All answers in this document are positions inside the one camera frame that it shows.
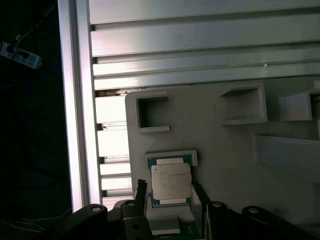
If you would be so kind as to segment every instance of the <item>metal slot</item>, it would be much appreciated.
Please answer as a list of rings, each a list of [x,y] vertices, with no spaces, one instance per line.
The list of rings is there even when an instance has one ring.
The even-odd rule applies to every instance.
[[[267,54],[266,56],[270,56],[273,58],[273,54],[268,54],[268,52],[274,52],[275,55],[277,53],[281,53],[282,51],[290,50],[306,50],[306,49],[317,49],[319,47],[320,41],[308,41],[308,42],[296,42],[291,44],[270,44],[270,45],[253,45],[253,46],[235,46],[235,47],[224,47],[224,48],[214,48],[214,49],[190,49],[186,51],[171,51],[171,52],[144,52],[140,54],[127,54],[127,55],[113,55],[113,56],[101,56],[94,58],[96,61],[94,64],[109,64],[109,63],[121,63],[121,62],[136,62],[139,64],[140,61],[146,60],[156,60],[156,59],[184,59],[184,58],[191,58],[191,57],[206,57],[206,56],[218,56],[224,57],[232,55],[233,58],[238,59],[237,55],[239,54],[251,54],[250,58],[256,58],[252,54],[260,54],[261,58],[265,58],[265,56],[261,56],[261,54]],[[308,59],[309,56],[302,55],[303,59]],[[100,97],[106,97],[112,94],[114,89],[110,89],[108,92],[99,95]]]
[[[267,10],[256,12],[234,12],[225,14],[209,14],[209,15],[192,15],[192,16],[176,16],[170,18],[153,18],[153,19],[140,19],[133,21],[122,22],[107,22],[98,23],[94,25],[95,31],[103,31],[104,29],[111,28],[128,28],[132,26],[150,26],[150,25],[170,25],[177,23],[199,23],[209,21],[223,21],[223,20],[241,20],[241,19],[253,19],[253,18],[269,18],[277,16],[291,16],[302,14],[318,14],[320,7],[306,7],[299,9],[279,9],[279,10]]]
[[[105,191],[106,197],[123,197],[123,196],[133,196],[133,190],[128,189],[115,189]]]
[[[181,57],[166,57],[159,59],[128,60],[111,63],[99,63],[93,65],[93,74],[96,78],[149,74],[156,72],[175,72],[201,69],[234,68],[249,66],[264,66],[272,64],[287,64],[314,62],[320,60],[320,48],[290,49],[275,51],[257,51],[228,54],[194,53],[194,55]],[[115,116],[110,115],[110,108],[114,108]],[[120,110],[125,109],[125,97],[100,97],[96,98],[96,110],[98,123],[123,121],[124,114]]]
[[[320,39],[319,20],[319,14],[305,14],[106,28],[91,32],[92,55],[99,57],[315,41]]]
[[[219,68],[96,78],[96,90],[194,84],[243,79],[279,78],[320,74],[320,63],[294,63],[268,66]]]
[[[118,131],[118,130],[126,130],[127,122],[126,121],[117,121],[112,123],[102,123],[101,130],[105,131]]]
[[[105,157],[103,158],[103,163],[104,164],[126,164],[130,163],[130,158],[129,157]]]

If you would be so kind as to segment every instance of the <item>green circuit board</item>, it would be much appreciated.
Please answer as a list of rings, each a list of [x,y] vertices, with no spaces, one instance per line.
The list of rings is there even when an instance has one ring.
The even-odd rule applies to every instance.
[[[201,236],[198,232],[197,225],[192,222],[179,222],[181,233],[154,235],[153,240],[198,240]]]

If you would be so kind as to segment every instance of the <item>cable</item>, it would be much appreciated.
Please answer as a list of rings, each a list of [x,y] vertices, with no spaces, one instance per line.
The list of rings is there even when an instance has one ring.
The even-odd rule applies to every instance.
[[[32,84],[32,83],[41,82],[41,81],[45,80],[55,70],[55,68],[58,66],[58,63],[59,63],[59,60],[60,60],[59,53],[57,54],[58,55],[57,56],[57,60],[54,63],[54,65],[52,66],[52,68],[47,73],[45,73],[43,76],[41,76],[41,77],[39,77],[39,78],[37,78],[35,80],[30,80],[30,81],[26,81],[26,82],[19,82],[19,83],[13,83],[13,84],[10,84],[10,85],[2,86],[2,87],[0,87],[0,91],[3,90],[3,89],[7,89],[7,88],[19,86],[19,85]]]
[[[60,218],[64,217],[70,210],[71,210],[71,208],[69,208],[67,211],[65,211],[65,212],[64,212],[62,215],[60,215],[60,216],[53,216],[53,217],[46,217],[46,218],[39,218],[39,219],[21,218],[21,220],[29,221],[29,222],[37,222],[37,221],[46,221],[46,220],[60,219]]]
[[[36,227],[40,228],[41,230],[45,231],[45,229],[44,229],[42,226],[39,226],[39,225],[36,224],[36,223],[23,222],[23,221],[16,221],[16,222],[17,222],[17,223],[20,223],[20,224],[33,225],[33,226],[36,226]]]
[[[21,186],[21,188],[22,190],[26,190],[26,191],[47,190],[47,189],[53,188],[55,185],[57,185],[57,183],[58,181],[55,180],[53,183],[50,183],[45,186]]]
[[[47,13],[40,19],[40,21],[33,27],[31,28],[29,31],[27,31],[24,35],[19,36],[17,39],[17,42],[15,43],[14,47],[13,47],[13,51],[16,52],[18,50],[18,45],[20,44],[20,42],[26,37],[28,36],[30,33],[32,33],[37,27],[39,27],[39,25],[43,22],[43,20],[49,15],[49,13],[51,13],[51,11],[53,9],[55,9],[55,7],[57,6],[57,3],[55,3],[48,11]]]
[[[33,230],[33,229],[29,229],[29,228],[24,228],[24,227],[20,227],[20,226],[16,226],[16,225],[13,225],[9,222],[6,222],[6,221],[1,221],[1,223],[3,224],[7,224],[15,229],[20,229],[20,230],[25,230],[25,231],[30,231],[30,232],[35,232],[35,233],[42,233],[42,231],[38,231],[38,230]]]
[[[43,175],[45,175],[47,177],[50,177],[50,178],[53,178],[55,180],[59,180],[59,181],[64,181],[65,180],[65,177],[61,176],[59,173],[55,174],[55,173],[50,172],[50,171],[48,171],[46,169],[42,169],[42,168],[33,166],[32,164],[25,165],[25,168],[30,169],[30,170],[32,170],[34,172],[39,173],[39,174],[43,174]]]

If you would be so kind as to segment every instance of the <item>white cable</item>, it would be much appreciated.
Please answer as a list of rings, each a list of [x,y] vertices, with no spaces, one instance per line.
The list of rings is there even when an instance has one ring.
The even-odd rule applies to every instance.
[[[33,226],[37,226],[38,228],[40,228],[41,230],[45,231],[45,229],[42,226],[39,226],[38,224],[35,223],[29,223],[29,222],[23,222],[23,221],[16,221],[17,223],[20,224],[27,224],[27,225],[33,225]]]
[[[1,221],[1,223],[7,224],[15,229],[20,229],[20,230],[25,230],[25,231],[35,232],[35,233],[42,233],[41,231],[33,230],[33,229],[29,229],[29,228],[24,228],[24,227],[19,227],[19,226],[11,224],[9,222],[6,222],[6,221]]]
[[[53,6],[49,9],[49,11],[42,17],[41,21],[39,21],[31,30],[27,31],[24,35],[22,35],[22,36],[20,36],[20,37],[18,38],[18,41],[16,42],[16,44],[15,44],[15,46],[14,46],[14,48],[13,48],[13,51],[14,51],[15,53],[16,53],[17,50],[18,50],[18,45],[20,44],[20,42],[21,42],[26,36],[28,36],[30,33],[32,33],[32,32],[42,23],[42,21],[44,20],[44,18],[45,18],[46,16],[48,16],[48,14],[56,7],[56,5],[57,5],[57,4],[53,5]]]
[[[60,219],[60,218],[64,217],[70,210],[71,210],[71,208],[69,208],[67,211],[65,211],[64,214],[62,214],[62,215],[60,215],[60,216],[53,216],[53,217],[46,217],[46,218],[39,218],[39,219],[21,218],[21,220],[29,221],[29,222],[37,222],[37,221]]]

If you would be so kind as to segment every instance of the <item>white panel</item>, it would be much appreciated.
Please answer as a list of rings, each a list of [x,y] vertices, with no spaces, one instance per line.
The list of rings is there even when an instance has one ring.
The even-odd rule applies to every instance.
[[[319,6],[319,0],[90,0],[90,22],[216,15]]]
[[[91,32],[94,57],[320,39],[320,15],[111,27]]]
[[[253,140],[258,163],[320,183],[320,141],[262,135]]]
[[[126,200],[132,200],[134,199],[133,196],[117,196],[117,197],[104,197],[102,199],[102,204],[106,206],[108,211],[111,211],[115,204],[119,201],[126,201]]]
[[[129,156],[127,129],[98,131],[100,157]]]
[[[106,96],[95,99],[96,122],[113,123],[126,121],[125,96]]]
[[[130,175],[130,163],[100,164],[100,174],[102,177],[112,175]]]
[[[102,177],[102,190],[132,189],[131,176]]]
[[[270,105],[276,108],[279,95],[297,88],[308,89],[314,79],[316,77],[266,80],[266,95]],[[166,120],[172,123],[174,134],[156,133],[152,137],[145,137],[137,134],[135,122],[128,121],[132,182],[142,178],[150,184],[150,170],[144,166],[149,157],[146,152],[193,147],[201,155],[199,166],[195,167],[196,177],[210,198],[227,203],[235,211],[254,204],[268,210],[283,209],[286,213],[282,217],[296,223],[314,216],[312,183],[303,177],[255,163],[251,133],[315,136],[315,122],[296,126],[273,121],[245,127],[221,127],[226,109],[220,104],[218,95],[227,85],[227,82],[207,83],[161,89],[167,92],[169,99],[166,109],[174,110],[174,114],[165,113]],[[126,96],[128,118],[133,116],[134,98],[134,93]],[[306,202],[307,207],[301,209],[301,201]]]

